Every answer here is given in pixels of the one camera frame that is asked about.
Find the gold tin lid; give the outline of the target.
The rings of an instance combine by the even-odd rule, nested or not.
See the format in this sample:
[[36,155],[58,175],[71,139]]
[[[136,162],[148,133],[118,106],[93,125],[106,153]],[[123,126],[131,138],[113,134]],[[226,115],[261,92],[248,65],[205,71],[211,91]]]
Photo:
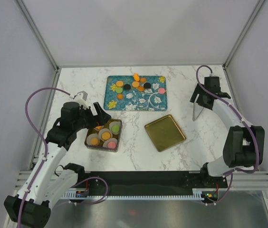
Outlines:
[[186,136],[171,114],[144,126],[158,152],[163,152],[186,140]]

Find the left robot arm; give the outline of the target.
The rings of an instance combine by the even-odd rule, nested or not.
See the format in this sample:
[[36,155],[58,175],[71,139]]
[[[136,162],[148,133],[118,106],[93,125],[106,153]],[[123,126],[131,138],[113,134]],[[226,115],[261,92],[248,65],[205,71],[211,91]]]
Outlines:
[[60,176],[51,178],[62,158],[66,155],[77,132],[105,125],[111,116],[94,103],[97,114],[82,102],[66,102],[61,108],[60,117],[55,121],[45,139],[45,152],[40,158],[16,196],[7,196],[4,207],[13,222],[19,226],[43,228],[51,211],[60,198],[72,186],[82,187],[86,176],[84,167],[70,163]]

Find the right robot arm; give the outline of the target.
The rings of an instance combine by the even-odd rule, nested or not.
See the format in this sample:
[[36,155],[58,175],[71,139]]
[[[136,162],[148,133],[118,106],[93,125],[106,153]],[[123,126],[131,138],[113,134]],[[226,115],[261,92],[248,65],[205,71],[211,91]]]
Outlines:
[[208,76],[203,84],[198,83],[190,102],[213,111],[228,130],[222,156],[202,166],[200,184],[211,187],[216,177],[234,171],[254,173],[263,161],[265,130],[243,117],[230,95],[221,91],[219,77]]

